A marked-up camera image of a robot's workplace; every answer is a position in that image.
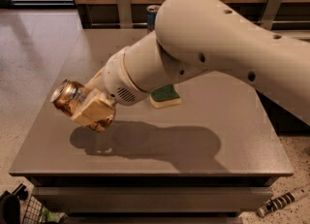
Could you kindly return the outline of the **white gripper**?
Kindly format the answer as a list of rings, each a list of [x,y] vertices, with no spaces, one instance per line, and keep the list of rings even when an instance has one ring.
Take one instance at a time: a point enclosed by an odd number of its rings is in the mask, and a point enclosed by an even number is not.
[[[147,98],[148,94],[133,83],[126,69],[128,49],[124,47],[114,54],[103,69],[85,84],[85,87],[92,91],[72,115],[73,122],[81,126],[100,124],[108,127],[115,117],[116,102],[123,106],[132,106]]]

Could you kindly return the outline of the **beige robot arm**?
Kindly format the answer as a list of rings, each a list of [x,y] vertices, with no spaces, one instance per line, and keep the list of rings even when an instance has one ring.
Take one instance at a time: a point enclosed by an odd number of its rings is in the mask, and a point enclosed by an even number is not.
[[[310,124],[310,44],[267,31],[220,0],[166,0],[155,29],[113,55],[74,111],[88,126],[153,90],[218,71],[253,86]]]

